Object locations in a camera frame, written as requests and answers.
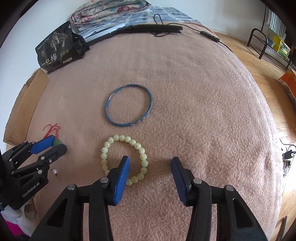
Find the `small white pearl earring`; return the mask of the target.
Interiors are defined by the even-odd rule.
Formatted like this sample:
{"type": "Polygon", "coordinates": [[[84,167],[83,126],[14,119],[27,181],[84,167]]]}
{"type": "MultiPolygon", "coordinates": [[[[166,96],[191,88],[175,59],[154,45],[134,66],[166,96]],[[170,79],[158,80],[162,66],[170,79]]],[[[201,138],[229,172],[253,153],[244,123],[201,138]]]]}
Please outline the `small white pearl earring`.
{"type": "Polygon", "coordinates": [[[53,170],[52,170],[52,173],[53,173],[55,176],[58,176],[58,171],[57,171],[57,169],[53,169],[53,170]]]}

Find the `open cardboard box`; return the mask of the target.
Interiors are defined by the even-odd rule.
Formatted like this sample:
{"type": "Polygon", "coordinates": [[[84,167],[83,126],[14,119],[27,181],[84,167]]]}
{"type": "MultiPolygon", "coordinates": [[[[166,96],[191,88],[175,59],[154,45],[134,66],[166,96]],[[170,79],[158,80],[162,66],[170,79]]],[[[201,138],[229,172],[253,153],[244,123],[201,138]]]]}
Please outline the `open cardboard box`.
{"type": "Polygon", "coordinates": [[[17,145],[26,140],[33,114],[48,82],[48,75],[39,68],[23,85],[6,124],[4,143],[17,145]]]}

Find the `white fluffy glove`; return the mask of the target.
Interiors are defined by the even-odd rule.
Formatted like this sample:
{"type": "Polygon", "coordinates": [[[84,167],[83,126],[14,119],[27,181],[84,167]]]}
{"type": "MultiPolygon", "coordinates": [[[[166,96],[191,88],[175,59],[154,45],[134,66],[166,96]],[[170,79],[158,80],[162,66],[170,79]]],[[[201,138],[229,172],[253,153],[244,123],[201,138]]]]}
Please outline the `white fluffy glove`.
{"type": "Polygon", "coordinates": [[[7,206],[1,214],[5,221],[17,225],[29,237],[32,236],[39,223],[39,217],[33,200],[28,201],[17,210],[7,206]]]}

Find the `power strip with chargers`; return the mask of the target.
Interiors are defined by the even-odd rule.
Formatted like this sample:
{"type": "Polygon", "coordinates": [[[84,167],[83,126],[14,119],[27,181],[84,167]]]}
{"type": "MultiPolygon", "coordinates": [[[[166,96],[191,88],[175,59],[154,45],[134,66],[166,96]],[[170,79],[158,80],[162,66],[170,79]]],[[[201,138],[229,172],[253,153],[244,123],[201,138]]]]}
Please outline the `power strip with chargers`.
{"type": "Polygon", "coordinates": [[[283,151],[282,153],[282,162],[283,162],[283,177],[286,177],[291,166],[293,163],[293,160],[295,158],[295,144],[285,144],[280,140],[281,144],[285,146],[285,150],[281,149],[283,151]]]}

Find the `dark blue bangle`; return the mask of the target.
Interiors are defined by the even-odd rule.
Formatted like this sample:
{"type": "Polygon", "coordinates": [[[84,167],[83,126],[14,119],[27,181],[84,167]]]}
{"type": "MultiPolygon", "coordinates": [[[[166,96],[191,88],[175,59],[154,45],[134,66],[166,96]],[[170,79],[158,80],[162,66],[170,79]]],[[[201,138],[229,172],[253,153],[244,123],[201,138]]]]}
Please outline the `dark blue bangle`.
{"type": "Polygon", "coordinates": [[[130,83],[109,92],[103,112],[112,125],[126,128],[142,122],[151,114],[153,107],[154,95],[151,88],[130,83]]]}

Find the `black snack bag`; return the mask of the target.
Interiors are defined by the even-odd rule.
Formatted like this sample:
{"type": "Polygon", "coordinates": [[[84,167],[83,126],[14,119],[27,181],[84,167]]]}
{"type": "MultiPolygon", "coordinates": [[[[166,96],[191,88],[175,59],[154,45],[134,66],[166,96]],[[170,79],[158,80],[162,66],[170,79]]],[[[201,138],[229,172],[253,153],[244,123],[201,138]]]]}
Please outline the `black snack bag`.
{"type": "Polygon", "coordinates": [[[69,21],[56,28],[35,48],[39,66],[48,73],[82,59],[89,50],[84,38],[72,31],[69,21]]]}

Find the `pink brown blanket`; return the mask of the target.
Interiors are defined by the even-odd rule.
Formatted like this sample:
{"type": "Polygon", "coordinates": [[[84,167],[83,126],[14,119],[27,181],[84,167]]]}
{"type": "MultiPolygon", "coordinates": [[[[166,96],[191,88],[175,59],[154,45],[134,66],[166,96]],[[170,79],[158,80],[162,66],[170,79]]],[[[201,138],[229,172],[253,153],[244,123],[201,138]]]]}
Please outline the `pink brown blanket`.
{"type": "Polygon", "coordinates": [[[177,194],[170,169],[175,156],[208,184],[233,185],[272,236],[282,197],[273,115],[243,63],[197,29],[160,38],[115,36],[49,74],[27,137],[38,141],[44,126],[57,124],[67,153],[51,165],[58,174],[50,174],[34,198],[40,217],[68,184],[89,185],[104,175],[101,149],[117,134],[141,143],[149,166],[109,209],[115,240],[186,238],[191,209],[177,194]],[[121,128],[106,119],[104,104],[130,83],[150,90],[154,102],[143,121],[121,128]]]}

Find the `orange cloth covered table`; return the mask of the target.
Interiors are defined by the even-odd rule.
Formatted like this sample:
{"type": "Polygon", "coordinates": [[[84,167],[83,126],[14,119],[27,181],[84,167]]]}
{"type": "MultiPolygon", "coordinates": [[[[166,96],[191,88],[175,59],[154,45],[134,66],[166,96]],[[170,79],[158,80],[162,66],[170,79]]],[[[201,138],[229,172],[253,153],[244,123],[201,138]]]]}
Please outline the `orange cloth covered table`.
{"type": "Polygon", "coordinates": [[[289,89],[289,95],[292,98],[292,101],[295,102],[295,94],[296,94],[296,75],[295,71],[290,69],[286,73],[284,73],[280,78],[279,81],[283,85],[287,86],[289,89]]]}

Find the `folded floral quilt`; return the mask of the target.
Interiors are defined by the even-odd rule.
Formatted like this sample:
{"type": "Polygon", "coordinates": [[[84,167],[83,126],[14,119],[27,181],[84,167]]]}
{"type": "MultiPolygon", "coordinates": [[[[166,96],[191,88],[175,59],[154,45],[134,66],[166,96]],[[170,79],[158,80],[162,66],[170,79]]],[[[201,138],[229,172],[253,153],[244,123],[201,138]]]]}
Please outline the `folded floral quilt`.
{"type": "Polygon", "coordinates": [[[70,22],[78,27],[95,25],[126,14],[141,13],[150,7],[151,3],[148,1],[89,1],[74,11],[70,22]]]}

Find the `black folded tripod stand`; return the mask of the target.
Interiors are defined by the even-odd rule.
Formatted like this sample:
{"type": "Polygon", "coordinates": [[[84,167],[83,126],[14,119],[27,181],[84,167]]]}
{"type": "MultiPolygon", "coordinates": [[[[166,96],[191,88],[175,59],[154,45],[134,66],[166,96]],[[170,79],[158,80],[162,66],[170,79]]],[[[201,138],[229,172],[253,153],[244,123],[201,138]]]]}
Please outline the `black folded tripod stand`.
{"type": "Polygon", "coordinates": [[[141,25],[131,25],[115,30],[115,33],[177,33],[180,34],[183,27],[176,25],[157,25],[157,24],[141,24],[141,25]]]}

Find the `black clothes rack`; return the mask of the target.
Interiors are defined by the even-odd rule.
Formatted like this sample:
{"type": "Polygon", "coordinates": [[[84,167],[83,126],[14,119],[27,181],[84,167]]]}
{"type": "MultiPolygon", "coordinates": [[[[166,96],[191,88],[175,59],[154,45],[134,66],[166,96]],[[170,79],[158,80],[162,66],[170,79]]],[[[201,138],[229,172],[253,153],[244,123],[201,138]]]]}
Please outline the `black clothes rack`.
{"type": "Polygon", "coordinates": [[[258,59],[265,59],[283,70],[295,70],[295,38],[289,33],[286,27],[282,39],[290,47],[290,53],[287,59],[283,59],[283,57],[273,49],[273,37],[276,34],[269,28],[267,23],[268,10],[269,8],[265,7],[261,28],[253,28],[251,30],[247,47],[254,49],[255,53],[258,55],[258,59]]]}

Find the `yellow green box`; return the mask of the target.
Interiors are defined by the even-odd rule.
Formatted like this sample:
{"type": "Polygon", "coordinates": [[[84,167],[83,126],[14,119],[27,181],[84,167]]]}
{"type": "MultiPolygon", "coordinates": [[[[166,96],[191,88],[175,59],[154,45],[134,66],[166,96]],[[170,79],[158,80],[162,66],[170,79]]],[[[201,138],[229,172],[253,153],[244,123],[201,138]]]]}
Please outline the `yellow green box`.
{"type": "Polygon", "coordinates": [[[276,51],[281,57],[283,57],[283,59],[287,59],[290,53],[290,47],[278,35],[274,35],[273,42],[274,51],[276,51]]]}

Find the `blue checkered bed sheet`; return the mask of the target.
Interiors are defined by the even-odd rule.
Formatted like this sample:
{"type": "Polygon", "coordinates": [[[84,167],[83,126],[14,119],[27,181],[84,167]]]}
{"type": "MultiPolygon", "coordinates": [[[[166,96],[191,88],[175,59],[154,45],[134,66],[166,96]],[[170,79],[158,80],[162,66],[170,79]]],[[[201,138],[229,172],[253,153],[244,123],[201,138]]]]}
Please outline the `blue checkered bed sheet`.
{"type": "Polygon", "coordinates": [[[142,24],[142,23],[154,23],[154,15],[157,15],[155,19],[158,21],[160,15],[163,22],[192,22],[197,21],[185,13],[175,8],[162,8],[160,6],[151,6],[149,9],[136,13],[133,15],[126,15],[123,17],[125,24],[142,24]]]}

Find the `striped hanging cloth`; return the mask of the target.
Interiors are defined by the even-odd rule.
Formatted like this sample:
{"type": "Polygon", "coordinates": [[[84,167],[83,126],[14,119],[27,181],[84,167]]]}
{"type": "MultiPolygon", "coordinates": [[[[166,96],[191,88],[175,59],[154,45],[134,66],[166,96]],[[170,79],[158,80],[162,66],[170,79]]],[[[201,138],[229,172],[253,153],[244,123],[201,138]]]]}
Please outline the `striped hanging cloth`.
{"type": "Polygon", "coordinates": [[[267,23],[269,28],[279,37],[283,38],[285,34],[286,27],[280,18],[270,9],[268,10],[268,20],[267,23]]]}

